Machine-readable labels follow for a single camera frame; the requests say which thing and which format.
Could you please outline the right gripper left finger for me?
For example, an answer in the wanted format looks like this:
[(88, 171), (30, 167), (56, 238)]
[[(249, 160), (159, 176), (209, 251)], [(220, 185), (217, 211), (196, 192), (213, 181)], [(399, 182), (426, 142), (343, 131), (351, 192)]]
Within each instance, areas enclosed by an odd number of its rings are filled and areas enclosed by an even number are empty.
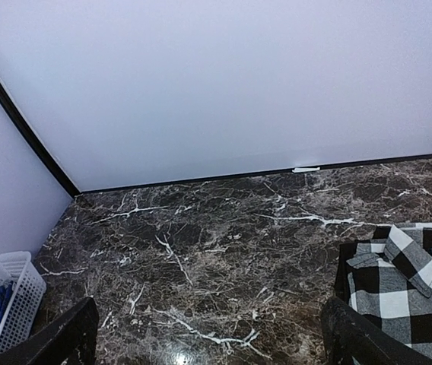
[(85, 297), (26, 341), (0, 354), (0, 364), (94, 364), (99, 313)]

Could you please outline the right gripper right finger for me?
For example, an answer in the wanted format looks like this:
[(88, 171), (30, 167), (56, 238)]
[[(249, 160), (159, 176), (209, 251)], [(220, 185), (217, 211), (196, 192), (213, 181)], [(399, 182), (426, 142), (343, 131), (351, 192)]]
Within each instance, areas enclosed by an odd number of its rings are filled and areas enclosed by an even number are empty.
[(337, 297), (326, 301), (320, 322), (327, 364), (432, 364)]

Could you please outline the black white plaid shirt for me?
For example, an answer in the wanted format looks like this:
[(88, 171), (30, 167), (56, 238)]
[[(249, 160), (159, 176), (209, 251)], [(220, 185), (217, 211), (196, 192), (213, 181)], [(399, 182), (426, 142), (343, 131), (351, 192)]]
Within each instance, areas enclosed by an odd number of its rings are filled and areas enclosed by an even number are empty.
[(432, 223), (378, 226), (343, 261), (344, 301), (432, 359)]

